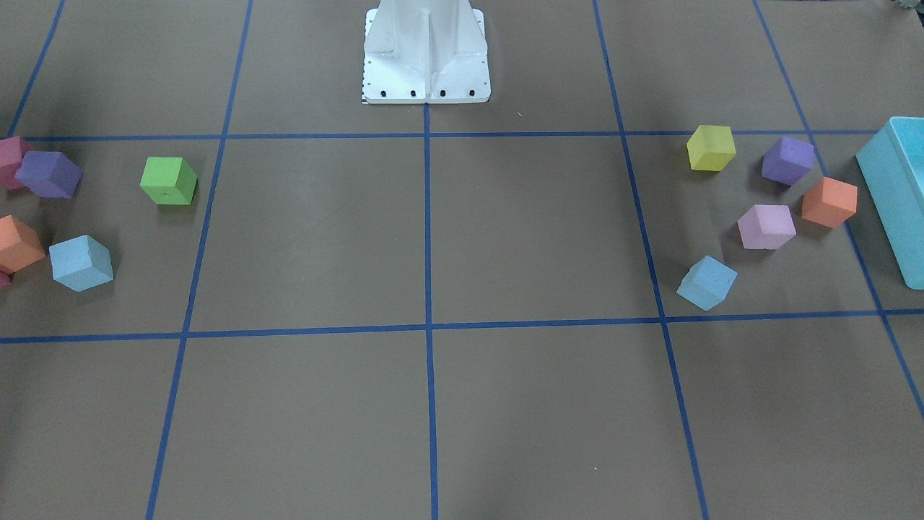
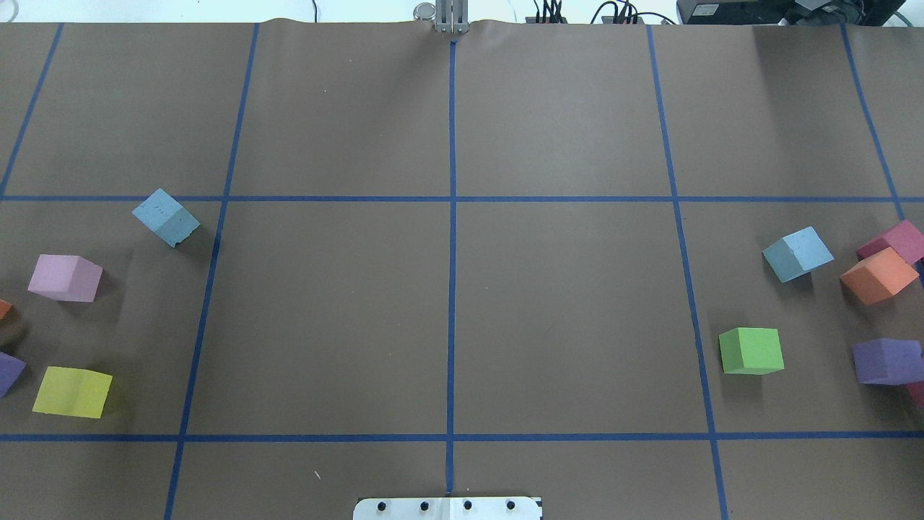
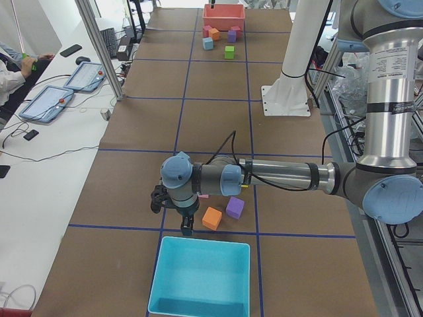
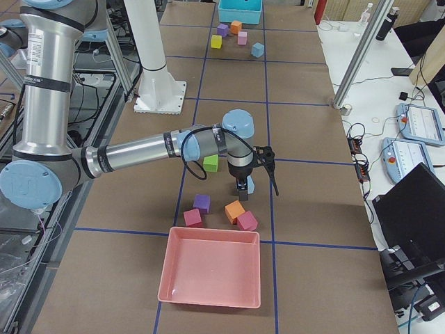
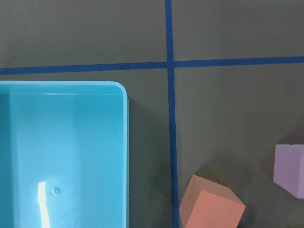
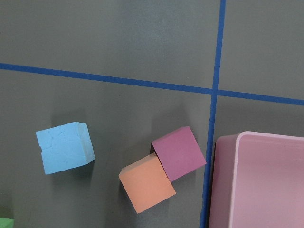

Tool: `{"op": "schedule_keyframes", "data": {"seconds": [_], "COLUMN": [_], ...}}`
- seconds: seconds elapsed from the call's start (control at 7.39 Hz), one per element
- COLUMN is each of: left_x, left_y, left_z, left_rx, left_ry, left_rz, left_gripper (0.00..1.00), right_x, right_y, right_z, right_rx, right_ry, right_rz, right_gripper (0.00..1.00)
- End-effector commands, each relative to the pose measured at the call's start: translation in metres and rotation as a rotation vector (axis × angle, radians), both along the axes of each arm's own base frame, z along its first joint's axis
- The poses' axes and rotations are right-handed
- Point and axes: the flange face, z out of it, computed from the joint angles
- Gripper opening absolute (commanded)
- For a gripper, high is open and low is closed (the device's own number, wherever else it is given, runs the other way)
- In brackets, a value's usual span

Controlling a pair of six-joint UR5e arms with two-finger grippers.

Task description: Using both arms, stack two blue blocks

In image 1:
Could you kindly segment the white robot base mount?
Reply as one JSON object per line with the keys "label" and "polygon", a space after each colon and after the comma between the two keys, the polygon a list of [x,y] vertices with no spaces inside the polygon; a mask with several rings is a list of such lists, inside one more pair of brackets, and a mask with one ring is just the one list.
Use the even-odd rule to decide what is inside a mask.
{"label": "white robot base mount", "polygon": [[361,100],[485,103],[492,96],[485,17],[468,1],[382,1],[364,17]]}

